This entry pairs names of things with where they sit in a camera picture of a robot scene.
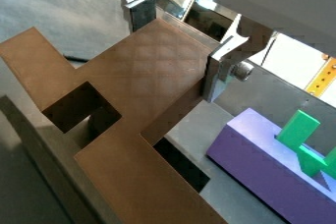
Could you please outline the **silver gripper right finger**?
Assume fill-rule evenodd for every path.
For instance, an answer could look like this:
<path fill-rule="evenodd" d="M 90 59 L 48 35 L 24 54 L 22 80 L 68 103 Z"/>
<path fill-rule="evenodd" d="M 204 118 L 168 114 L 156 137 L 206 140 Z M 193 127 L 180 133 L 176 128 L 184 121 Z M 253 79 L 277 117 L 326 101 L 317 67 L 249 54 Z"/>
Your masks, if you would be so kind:
<path fill-rule="evenodd" d="M 213 102 L 222 93 L 232 78 L 245 81 L 253 67 L 245 60 L 264 50 L 273 31 L 249 18 L 237 15 L 220 41 L 209 54 L 202 97 Z"/>

